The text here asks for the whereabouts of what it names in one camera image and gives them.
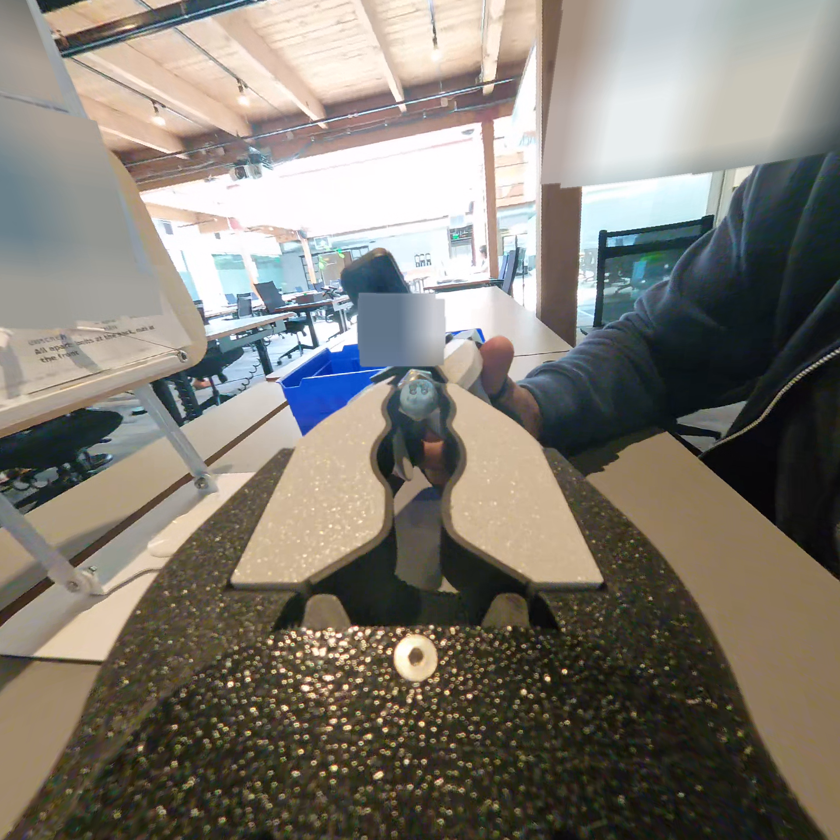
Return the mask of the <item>wooden document stand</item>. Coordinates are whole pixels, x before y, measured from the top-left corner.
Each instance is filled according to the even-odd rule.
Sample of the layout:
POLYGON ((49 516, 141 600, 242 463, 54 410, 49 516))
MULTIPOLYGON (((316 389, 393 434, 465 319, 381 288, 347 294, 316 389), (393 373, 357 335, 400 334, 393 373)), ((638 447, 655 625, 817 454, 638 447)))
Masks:
POLYGON ((136 185, 114 154, 109 153, 109 159, 130 219, 133 242, 148 262, 161 294, 161 315, 152 320, 164 322, 175 333, 175 340, 166 342, 159 329, 130 333, 130 340, 150 342, 156 353, 27 395, 20 404, 3 406, 2 433, 17 433, 25 426, 54 419, 64 410, 89 407, 107 396, 132 392, 183 462, 194 489, 180 508, 170 501, 161 503, 163 512, 154 513, 151 522, 163 529, 145 549, 133 545, 113 548, 119 539, 112 537, 93 552, 88 563, 78 565, 10 502, 3 501, 3 530, 37 562, 49 586, 25 605, 12 607, 11 616, 2 619, 2 656, 104 662, 152 576, 250 477, 222 476, 219 484, 154 393, 153 381, 184 372, 203 355, 207 342, 136 185))

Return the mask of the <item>office desk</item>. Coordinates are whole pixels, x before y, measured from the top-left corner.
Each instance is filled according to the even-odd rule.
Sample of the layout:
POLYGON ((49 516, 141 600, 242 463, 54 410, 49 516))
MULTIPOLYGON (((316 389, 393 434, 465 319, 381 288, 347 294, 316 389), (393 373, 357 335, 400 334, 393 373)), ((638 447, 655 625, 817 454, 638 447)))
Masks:
POLYGON ((279 312, 233 321, 210 322, 205 326, 206 343, 208 347, 217 346, 223 353, 254 344, 259 364, 264 374, 269 375, 274 369, 265 341, 272 335, 285 332, 285 321, 291 318, 291 312, 279 312))

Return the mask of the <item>black wall screen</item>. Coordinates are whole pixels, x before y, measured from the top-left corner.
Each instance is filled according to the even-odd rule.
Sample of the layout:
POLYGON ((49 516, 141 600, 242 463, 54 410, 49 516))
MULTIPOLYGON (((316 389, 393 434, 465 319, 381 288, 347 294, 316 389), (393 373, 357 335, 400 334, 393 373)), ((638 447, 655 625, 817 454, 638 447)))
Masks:
POLYGON ((591 328, 602 329, 630 312, 649 288, 670 278, 680 257, 714 225, 712 214, 652 227, 598 234, 591 328))

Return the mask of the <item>ceiling mounted device cluster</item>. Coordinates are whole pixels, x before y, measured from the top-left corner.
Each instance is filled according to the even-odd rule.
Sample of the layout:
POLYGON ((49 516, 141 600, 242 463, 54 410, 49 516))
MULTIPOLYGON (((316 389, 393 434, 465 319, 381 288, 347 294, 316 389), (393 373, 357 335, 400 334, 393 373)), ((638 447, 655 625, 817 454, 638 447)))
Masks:
POLYGON ((269 150, 251 146, 228 167, 228 175, 232 182, 254 181, 271 172, 274 166, 269 150))

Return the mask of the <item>blue plastic bin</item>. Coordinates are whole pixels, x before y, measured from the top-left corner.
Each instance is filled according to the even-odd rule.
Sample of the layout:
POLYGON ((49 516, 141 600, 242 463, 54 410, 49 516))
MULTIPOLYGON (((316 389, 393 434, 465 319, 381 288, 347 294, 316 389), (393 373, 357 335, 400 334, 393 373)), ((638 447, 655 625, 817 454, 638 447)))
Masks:
MULTIPOLYGON (((459 330, 446 333, 446 343, 455 338, 471 338, 484 342, 480 329, 459 330)), ((370 388, 371 376, 383 369, 363 367, 360 363, 358 343, 349 344, 340 350, 325 350, 317 353, 299 369, 281 378, 280 384, 287 402, 302 434, 307 434, 330 415, 344 408, 363 391, 370 388)), ((444 409, 444 386, 446 382, 446 346, 444 369, 419 369, 430 373, 437 383, 438 409, 427 420, 417 423, 400 411, 399 395, 396 390, 396 409, 408 421, 427 424, 436 434, 441 434, 441 413, 444 409)))

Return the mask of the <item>person's dark zip jacket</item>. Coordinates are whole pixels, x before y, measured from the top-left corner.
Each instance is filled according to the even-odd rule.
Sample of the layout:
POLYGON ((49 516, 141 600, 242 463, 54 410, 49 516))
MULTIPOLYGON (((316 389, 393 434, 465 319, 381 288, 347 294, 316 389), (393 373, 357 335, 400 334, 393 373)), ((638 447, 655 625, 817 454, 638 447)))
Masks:
POLYGON ((739 188, 757 352, 746 401, 705 464, 838 576, 838 153, 763 164, 739 188))

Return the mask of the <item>person's right hand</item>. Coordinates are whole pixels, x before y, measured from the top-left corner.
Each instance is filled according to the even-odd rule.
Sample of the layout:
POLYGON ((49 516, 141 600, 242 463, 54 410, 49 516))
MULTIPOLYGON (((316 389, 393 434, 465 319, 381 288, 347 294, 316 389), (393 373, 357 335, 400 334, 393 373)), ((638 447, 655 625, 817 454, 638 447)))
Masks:
MULTIPOLYGON (((482 344, 479 352, 482 361, 480 382, 490 404, 540 441, 543 424, 539 405, 528 389, 510 377, 514 358, 510 340, 504 337, 491 338, 482 344)), ((420 469, 429 484, 439 490, 445 487, 450 478, 447 444, 430 428, 424 431, 420 469)))

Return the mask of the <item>person's right forearm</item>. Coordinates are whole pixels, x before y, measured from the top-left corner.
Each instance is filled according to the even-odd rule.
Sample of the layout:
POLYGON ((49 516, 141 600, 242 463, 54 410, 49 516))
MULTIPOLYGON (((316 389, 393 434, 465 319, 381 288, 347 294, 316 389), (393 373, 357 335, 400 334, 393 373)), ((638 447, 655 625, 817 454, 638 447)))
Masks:
POLYGON ((755 378, 779 297, 774 223, 787 167, 763 164, 728 214, 634 310, 515 389, 514 411, 546 447, 571 452, 696 410, 755 378))

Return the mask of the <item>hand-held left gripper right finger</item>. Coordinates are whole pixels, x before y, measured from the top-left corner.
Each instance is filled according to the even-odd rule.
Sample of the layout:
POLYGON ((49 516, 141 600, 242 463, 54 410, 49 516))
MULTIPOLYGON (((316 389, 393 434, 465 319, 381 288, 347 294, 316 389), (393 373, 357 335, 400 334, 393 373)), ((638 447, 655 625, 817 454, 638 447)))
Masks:
POLYGON ((461 386, 444 391, 458 451, 444 492, 448 534, 533 589, 601 587, 601 570, 538 441, 461 386))

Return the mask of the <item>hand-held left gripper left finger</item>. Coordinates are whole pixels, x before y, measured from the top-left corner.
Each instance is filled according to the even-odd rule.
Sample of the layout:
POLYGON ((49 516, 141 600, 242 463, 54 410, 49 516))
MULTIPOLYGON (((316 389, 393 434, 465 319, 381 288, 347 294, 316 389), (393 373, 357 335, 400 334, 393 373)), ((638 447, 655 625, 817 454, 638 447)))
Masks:
POLYGON ((393 495, 377 464, 393 388, 373 384, 295 447, 238 565, 233 587, 311 587, 379 545, 393 495))

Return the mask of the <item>printed instruction sheet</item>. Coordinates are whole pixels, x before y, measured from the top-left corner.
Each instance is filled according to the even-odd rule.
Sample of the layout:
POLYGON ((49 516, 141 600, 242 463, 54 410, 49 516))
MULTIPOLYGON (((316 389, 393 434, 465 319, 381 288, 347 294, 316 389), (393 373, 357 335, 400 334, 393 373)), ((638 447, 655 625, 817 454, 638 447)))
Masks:
POLYGON ((156 316, 78 322, 64 329, 2 328, 1 334, 3 403, 168 354, 190 343, 170 310, 156 316))

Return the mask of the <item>steel bolt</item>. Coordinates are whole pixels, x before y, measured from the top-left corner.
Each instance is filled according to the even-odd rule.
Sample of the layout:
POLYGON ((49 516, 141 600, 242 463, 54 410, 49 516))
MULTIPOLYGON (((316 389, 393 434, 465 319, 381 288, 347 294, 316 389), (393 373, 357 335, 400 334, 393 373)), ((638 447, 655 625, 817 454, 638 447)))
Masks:
POLYGON ((397 391, 400 411, 414 422, 423 422, 438 410, 438 385, 427 371, 407 371, 397 391))

